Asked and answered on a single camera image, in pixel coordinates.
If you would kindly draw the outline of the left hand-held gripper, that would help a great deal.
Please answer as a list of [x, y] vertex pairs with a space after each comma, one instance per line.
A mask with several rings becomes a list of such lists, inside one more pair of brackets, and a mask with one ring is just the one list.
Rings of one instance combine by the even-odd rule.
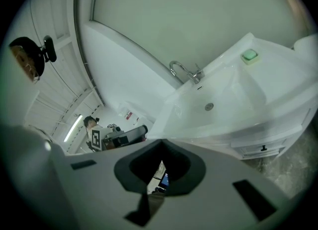
[[99, 151], [112, 150], [123, 145], [144, 142], [147, 139], [147, 133], [148, 128], [146, 125], [127, 131], [125, 136], [123, 136], [124, 131], [116, 125], [112, 125], [110, 128], [95, 126], [90, 131], [91, 147]]

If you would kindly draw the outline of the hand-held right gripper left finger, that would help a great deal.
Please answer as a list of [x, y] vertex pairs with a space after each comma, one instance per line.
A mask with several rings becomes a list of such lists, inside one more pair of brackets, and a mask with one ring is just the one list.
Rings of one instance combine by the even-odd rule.
[[150, 214], [147, 187], [161, 141], [99, 153], [65, 155], [52, 145], [59, 181], [82, 230], [161, 230], [163, 208]]

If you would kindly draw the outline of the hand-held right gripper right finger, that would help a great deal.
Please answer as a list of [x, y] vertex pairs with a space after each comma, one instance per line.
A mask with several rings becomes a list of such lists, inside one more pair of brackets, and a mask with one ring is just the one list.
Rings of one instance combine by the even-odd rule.
[[189, 194], [167, 196], [147, 223], [149, 230], [272, 229], [289, 198], [273, 182], [233, 156], [175, 142], [199, 156], [206, 172]]

